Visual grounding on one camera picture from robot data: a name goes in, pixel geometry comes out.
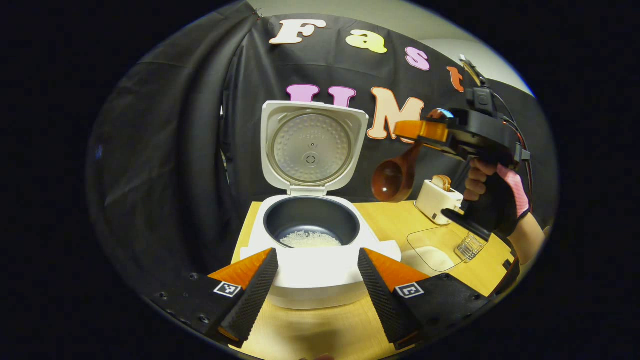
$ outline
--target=letter cutout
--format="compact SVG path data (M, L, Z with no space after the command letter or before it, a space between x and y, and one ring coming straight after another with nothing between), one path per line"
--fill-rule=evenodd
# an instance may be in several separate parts
M371 88L371 93L376 97L376 113L373 117L373 125L367 130L369 138L378 140L387 138L387 132L385 131L385 123L387 123L388 129L391 131L391 138L395 139L394 129L396 128L396 122L420 120L420 113L424 107L422 100L410 97L402 107L402 110L400 110L396 97L391 90L374 87ZM414 141L403 138L400 140L406 143L414 143Z
M406 61L409 65L417 67L422 71L429 70L430 66L429 62L427 62L428 57L424 51L420 51L414 47L407 47L404 51L406 52Z
M314 95L320 92L315 85L295 84L287 87L287 93L291 95L291 101L312 102Z
M458 70L453 66L447 66L447 70L451 73L451 84L453 87L459 92L465 92L465 88L462 87L462 75L458 72Z
M333 105L349 107L349 100L356 95L356 90L345 86L331 86L329 94L333 96Z
M374 53L384 54L385 39L376 33L366 30L351 30L351 36L345 39L347 44L361 49L369 49Z
M298 33L308 37L314 33L315 26L318 28L326 26L324 20L283 20L280 23L282 28L280 28L278 36L269 40L270 44L297 44L302 42L302 39L298 37Z

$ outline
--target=black inner pot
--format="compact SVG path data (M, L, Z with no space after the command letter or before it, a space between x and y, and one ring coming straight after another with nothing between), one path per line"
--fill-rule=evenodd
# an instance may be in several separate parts
M276 202L264 215L267 233L280 240L296 231L327 234L343 246L349 245L360 232L356 215L339 202L313 196L296 196Z

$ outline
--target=rice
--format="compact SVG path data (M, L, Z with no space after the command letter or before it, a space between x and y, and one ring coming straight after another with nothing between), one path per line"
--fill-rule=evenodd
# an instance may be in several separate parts
M296 231L280 240L290 247L330 247L341 246L335 238L323 233L311 233L306 231Z

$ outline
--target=ceiling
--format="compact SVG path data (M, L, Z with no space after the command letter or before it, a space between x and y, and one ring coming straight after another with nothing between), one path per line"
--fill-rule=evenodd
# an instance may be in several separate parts
M370 22L414 40L450 38L480 42L441 16L402 0L248 0L263 16L320 13Z

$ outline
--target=wooden table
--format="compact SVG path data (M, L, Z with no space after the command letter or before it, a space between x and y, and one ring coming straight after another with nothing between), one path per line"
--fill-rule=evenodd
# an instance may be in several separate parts
M240 248L249 244L260 204L254 202L249 209L232 263L240 260ZM412 249L407 242L409 234L440 227L425 217L413 201L354 205L380 241L395 240L402 252ZM457 224L445 227L460 239L467 235ZM448 272L487 296L506 274L502 266L506 259L513 261L509 247L492 235L475 259ZM374 360L398 353L387 342L368 296L352 304L312 310L284 309L267 298L249 340L242 349L232 348L265 360L313 360L322 354L331 354L338 360Z

